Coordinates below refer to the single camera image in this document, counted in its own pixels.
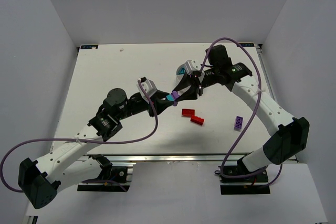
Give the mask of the red stepped lego brick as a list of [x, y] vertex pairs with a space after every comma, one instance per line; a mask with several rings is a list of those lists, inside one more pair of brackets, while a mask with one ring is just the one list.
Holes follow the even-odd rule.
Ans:
[[205, 120], [203, 118], [201, 118], [201, 117], [192, 115], [190, 117], [190, 121], [193, 122], [193, 123], [196, 123], [198, 125], [203, 125]]

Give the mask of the teal small lego brick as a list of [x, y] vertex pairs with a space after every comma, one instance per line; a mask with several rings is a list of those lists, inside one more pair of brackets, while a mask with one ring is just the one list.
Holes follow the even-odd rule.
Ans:
[[166, 96], [166, 99], [167, 99], [168, 101], [174, 101], [174, 98], [173, 98], [173, 96], [172, 96], [171, 94], [167, 95], [167, 96]]

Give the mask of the white round divided container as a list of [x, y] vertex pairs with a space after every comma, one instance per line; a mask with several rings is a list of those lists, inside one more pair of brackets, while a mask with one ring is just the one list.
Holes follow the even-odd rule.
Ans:
[[180, 65], [176, 70], [176, 84], [179, 84], [183, 79], [186, 79], [190, 75], [190, 70], [186, 64]]

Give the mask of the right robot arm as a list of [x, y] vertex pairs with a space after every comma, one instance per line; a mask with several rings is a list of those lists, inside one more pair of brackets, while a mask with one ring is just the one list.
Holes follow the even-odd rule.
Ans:
[[178, 101], [196, 100], [204, 88], [215, 84], [225, 86], [253, 110], [267, 129], [270, 139], [259, 149], [237, 162], [241, 175], [255, 173], [270, 164], [280, 165], [306, 148], [309, 122], [295, 118], [271, 96], [261, 90], [252, 71], [243, 63], [233, 64], [226, 47], [207, 49], [210, 68], [203, 71], [201, 64], [188, 60], [176, 71]]

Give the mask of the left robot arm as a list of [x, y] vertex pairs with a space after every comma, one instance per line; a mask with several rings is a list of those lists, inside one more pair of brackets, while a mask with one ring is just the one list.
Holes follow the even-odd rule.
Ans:
[[78, 159], [105, 143], [121, 129], [121, 120], [148, 111], [159, 115], [175, 105], [163, 91], [149, 91], [142, 87], [130, 98], [123, 89], [109, 91], [99, 110], [77, 133], [74, 141], [66, 141], [49, 154], [35, 161], [23, 160], [19, 166], [18, 184], [32, 206], [40, 209], [48, 205], [58, 192], [81, 182], [106, 183], [115, 178], [112, 163], [102, 154], [91, 155], [84, 162]]

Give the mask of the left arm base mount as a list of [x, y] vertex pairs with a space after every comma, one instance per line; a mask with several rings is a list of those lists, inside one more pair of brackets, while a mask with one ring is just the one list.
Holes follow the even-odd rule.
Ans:
[[130, 171], [128, 166], [113, 165], [105, 156], [89, 155], [89, 161], [97, 161], [101, 172], [92, 182], [80, 183], [77, 191], [86, 192], [122, 192], [126, 193], [130, 188]]

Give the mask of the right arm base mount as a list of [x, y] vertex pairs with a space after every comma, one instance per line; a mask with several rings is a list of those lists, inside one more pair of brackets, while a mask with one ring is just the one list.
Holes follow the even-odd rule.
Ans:
[[219, 177], [220, 193], [222, 195], [267, 195], [270, 185], [266, 171], [246, 178], [225, 178], [220, 173], [219, 165], [214, 174]]

